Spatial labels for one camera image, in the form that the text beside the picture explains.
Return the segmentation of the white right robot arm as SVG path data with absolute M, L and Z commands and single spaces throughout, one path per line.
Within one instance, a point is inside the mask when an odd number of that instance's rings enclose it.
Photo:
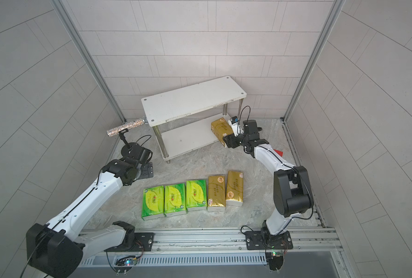
M 229 124 L 233 134 L 224 136 L 226 146 L 242 146 L 246 154 L 273 174 L 273 213 L 263 222 L 259 233 L 250 232 L 247 236 L 250 248 L 260 241 L 261 248 L 271 259 L 276 255 L 275 250 L 292 249 L 287 231 L 289 224 L 294 219 L 307 220 L 304 213 L 314 207 L 309 175 L 305 167 L 287 162 L 267 140 L 260 138 L 261 128 L 255 120 L 248 119 L 241 123 L 238 117 L 232 117 Z

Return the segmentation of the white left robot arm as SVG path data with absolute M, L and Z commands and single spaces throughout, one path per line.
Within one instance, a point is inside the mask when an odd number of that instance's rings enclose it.
M 97 179 L 60 214 L 27 231 L 27 265 L 52 278 L 67 278 L 82 261 L 102 251 L 151 250 L 154 234 L 136 234 L 134 226 L 124 221 L 89 235 L 80 234 L 95 212 L 122 187 L 153 177 L 151 150 L 128 143 L 121 153 L 123 157 L 103 166 Z

